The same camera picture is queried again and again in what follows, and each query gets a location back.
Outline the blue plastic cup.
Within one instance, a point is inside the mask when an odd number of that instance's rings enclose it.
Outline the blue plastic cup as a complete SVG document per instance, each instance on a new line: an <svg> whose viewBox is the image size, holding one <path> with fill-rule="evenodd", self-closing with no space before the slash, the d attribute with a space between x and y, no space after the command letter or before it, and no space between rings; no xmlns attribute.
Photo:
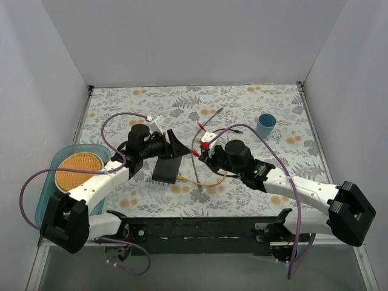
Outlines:
<svg viewBox="0 0 388 291"><path fill-rule="evenodd" d="M263 113L256 123L256 132L260 137L267 138L275 126L276 118L269 113Z"/></svg>

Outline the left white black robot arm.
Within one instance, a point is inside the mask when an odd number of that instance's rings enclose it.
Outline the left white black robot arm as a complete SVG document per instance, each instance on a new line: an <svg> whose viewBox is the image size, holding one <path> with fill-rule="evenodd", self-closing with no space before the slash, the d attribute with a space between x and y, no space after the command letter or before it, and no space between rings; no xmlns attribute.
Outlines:
<svg viewBox="0 0 388 291"><path fill-rule="evenodd" d="M41 224L41 236L69 253L78 252L88 240L102 236L121 243L130 236L124 214L109 210L92 215L92 210L117 186L130 180L143 167L146 159L180 158L190 154L172 130L151 132L146 125L135 125L126 142L102 169L67 193L54 193L47 204Z"/></svg>

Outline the black network switch box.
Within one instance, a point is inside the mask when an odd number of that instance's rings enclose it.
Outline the black network switch box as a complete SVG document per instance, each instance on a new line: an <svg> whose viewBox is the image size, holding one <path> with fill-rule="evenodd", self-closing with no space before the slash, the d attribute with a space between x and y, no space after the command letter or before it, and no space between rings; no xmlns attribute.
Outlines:
<svg viewBox="0 0 388 291"><path fill-rule="evenodd" d="M179 173L182 158L158 158L153 171L152 179L157 182L175 184Z"/></svg>

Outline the floral patterned table mat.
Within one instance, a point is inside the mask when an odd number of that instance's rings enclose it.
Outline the floral patterned table mat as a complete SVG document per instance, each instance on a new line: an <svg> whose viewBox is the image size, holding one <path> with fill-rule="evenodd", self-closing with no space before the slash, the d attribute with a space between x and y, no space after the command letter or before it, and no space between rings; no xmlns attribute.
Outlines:
<svg viewBox="0 0 388 291"><path fill-rule="evenodd" d="M267 138L256 132L263 113L276 118ZM312 181L328 177L310 127L304 101L296 85L228 85L186 87L96 88L85 114L80 143L118 146L132 126L146 115L165 117L187 147L198 149L205 130L236 125L221 144L240 139L255 158L285 165L288 171ZM152 179L156 159L148 159L127 183L111 192L98 213L116 210L129 217L276 216L290 208L293 199L249 189L240 180L213 173L190 156L183 157L180 180L167 184Z"/></svg>

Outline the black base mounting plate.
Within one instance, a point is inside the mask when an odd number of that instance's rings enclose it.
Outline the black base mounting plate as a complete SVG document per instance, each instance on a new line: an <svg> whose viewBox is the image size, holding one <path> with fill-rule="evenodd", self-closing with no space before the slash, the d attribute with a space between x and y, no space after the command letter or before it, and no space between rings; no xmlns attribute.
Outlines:
<svg viewBox="0 0 388 291"><path fill-rule="evenodd" d="M112 235L98 235L97 243L120 243L129 255L224 254L247 253L274 255L288 261L295 232L284 223L290 209L278 216L202 217L202 218L126 218Z"/></svg>

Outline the aluminium frame rail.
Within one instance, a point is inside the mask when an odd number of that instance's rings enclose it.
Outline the aluminium frame rail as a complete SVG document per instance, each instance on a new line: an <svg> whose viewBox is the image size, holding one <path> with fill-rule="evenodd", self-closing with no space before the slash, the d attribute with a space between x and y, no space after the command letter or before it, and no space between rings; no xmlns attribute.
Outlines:
<svg viewBox="0 0 388 291"><path fill-rule="evenodd" d="M127 239L143 243L152 238L258 238L260 241L293 241L295 237L306 241L307 235L328 234L354 247L359 247L365 237L358 221L342 218L323 222L308 221L297 229L284 218L126 218L115 213L104 213L86 218L62 217L44 220L41 236L66 249L78 252L88 240Z"/></svg>

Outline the teal plastic tray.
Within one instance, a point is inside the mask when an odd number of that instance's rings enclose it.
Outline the teal plastic tray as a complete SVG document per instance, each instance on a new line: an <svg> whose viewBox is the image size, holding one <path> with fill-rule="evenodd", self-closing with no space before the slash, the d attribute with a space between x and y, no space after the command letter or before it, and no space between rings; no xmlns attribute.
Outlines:
<svg viewBox="0 0 388 291"><path fill-rule="evenodd" d="M90 152L96 154L104 164L111 158L109 149L99 144L77 144L70 145L61 149L53 158L50 168L58 168L60 164L69 156L76 153ZM57 192L58 188L55 184L55 172L48 172L44 186L42 188L41 196L39 198L38 206L35 213L35 220L38 226L41 226L45 210L50 196Z"/></svg>

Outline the orange woven round plate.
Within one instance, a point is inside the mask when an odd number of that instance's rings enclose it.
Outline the orange woven round plate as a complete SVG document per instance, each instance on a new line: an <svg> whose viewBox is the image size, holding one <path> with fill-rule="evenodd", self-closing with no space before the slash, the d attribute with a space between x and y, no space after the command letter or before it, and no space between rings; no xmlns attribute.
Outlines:
<svg viewBox="0 0 388 291"><path fill-rule="evenodd" d="M82 173L56 171L55 184L61 192L66 193L71 189L77 188L93 176L90 173L84 173L84 171L99 172L103 167L104 162L98 155L90 152L75 153L66 158L58 168L81 170Z"/></svg>

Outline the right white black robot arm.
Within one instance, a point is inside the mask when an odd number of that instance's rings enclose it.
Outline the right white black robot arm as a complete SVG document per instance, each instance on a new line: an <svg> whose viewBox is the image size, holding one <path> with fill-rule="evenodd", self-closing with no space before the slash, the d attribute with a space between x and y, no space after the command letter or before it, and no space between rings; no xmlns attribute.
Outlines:
<svg viewBox="0 0 388 291"><path fill-rule="evenodd" d="M333 235L354 247L363 244L376 216L376 211L354 183L325 184L298 176L289 178L273 164L255 159L241 140L225 146L201 140L199 160L213 172L225 170L239 176L252 190L281 195L313 207L319 211L314 218L300 220L301 232Z"/></svg>

